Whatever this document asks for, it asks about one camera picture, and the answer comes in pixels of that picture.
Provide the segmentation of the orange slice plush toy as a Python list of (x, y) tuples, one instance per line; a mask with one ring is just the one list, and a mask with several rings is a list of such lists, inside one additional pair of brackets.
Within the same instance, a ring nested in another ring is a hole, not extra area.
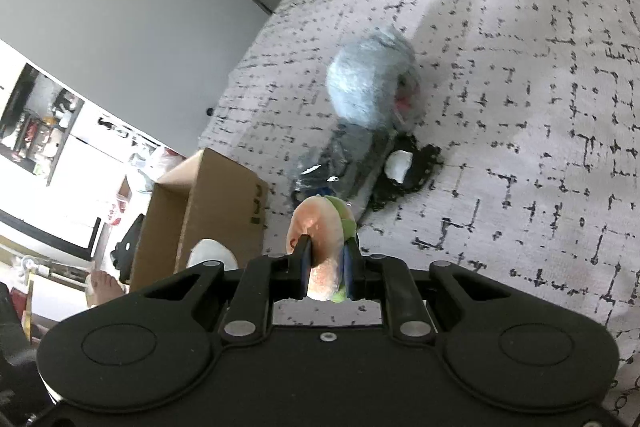
[(311, 240), (311, 268), (307, 297), (342, 303), (346, 299), (343, 249), (357, 235), (352, 208), (335, 196), (311, 196), (293, 212), (286, 236), (286, 251), (292, 254), (298, 240)]

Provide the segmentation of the clear bag of dark items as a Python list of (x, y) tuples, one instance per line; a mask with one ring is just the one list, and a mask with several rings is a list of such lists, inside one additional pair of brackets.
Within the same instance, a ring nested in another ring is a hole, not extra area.
[(366, 209), (398, 132), (340, 122), (321, 146), (296, 159), (290, 171), (290, 199), (297, 207), (311, 196), (334, 196), (360, 216)]

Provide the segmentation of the blue fluffy plush toy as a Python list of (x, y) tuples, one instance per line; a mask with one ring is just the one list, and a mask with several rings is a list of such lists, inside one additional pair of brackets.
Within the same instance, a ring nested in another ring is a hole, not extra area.
[(326, 90), (338, 118), (371, 130), (410, 131), (423, 113), (416, 54), (393, 27), (343, 46), (326, 70)]

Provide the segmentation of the open cardboard box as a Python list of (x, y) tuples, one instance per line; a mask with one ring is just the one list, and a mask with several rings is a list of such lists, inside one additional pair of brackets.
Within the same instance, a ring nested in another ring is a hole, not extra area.
[(199, 150), (155, 183), (129, 287), (138, 291), (186, 269), (203, 239), (215, 239), (245, 267), (262, 253), (268, 193), (252, 170)]

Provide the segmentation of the black stool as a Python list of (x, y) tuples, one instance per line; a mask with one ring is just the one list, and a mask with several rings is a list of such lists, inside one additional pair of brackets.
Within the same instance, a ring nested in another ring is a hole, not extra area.
[(140, 213), (136, 220), (134, 220), (134, 223), (130, 225), (130, 228), (122, 240), (117, 243), (111, 251), (112, 263), (118, 272), (118, 280), (120, 283), (129, 283), (132, 262), (134, 262), (134, 255), (136, 254), (139, 243), (144, 218), (145, 215)]

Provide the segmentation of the white trash bag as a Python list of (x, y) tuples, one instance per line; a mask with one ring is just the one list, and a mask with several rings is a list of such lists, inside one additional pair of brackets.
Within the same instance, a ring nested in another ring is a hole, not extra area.
[(134, 192), (151, 192), (155, 182), (185, 160), (168, 147), (138, 147), (128, 161), (127, 182)]

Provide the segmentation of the person's bare foot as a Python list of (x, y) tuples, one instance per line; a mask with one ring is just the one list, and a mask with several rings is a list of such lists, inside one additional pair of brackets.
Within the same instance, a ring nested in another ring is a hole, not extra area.
[(92, 271), (85, 281), (86, 300), (89, 308), (94, 308), (109, 303), (119, 297), (125, 296), (125, 288), (118, 283), (113, 275), (105, 271)]

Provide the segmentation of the patterned grey bed blanket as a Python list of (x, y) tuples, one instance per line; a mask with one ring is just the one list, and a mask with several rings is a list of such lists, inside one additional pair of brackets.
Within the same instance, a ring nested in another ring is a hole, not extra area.
[(270, 186), (285, 242), (294, 162), (335, 115), (326, 69), (378, 28), (416, 52), (426, 187), (363, 220), (360, 242), (444, 259), (603, 324), (620, 349), (606, 407), (639, 421), (639, 0), (283, 0), (201, 135)]

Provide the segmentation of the kitchen shelf with appliances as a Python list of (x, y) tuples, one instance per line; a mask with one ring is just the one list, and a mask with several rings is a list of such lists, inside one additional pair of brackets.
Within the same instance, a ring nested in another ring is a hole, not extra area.
[(26, 64), (1, 115), (1, 156), (50, 185), (85, 101)]

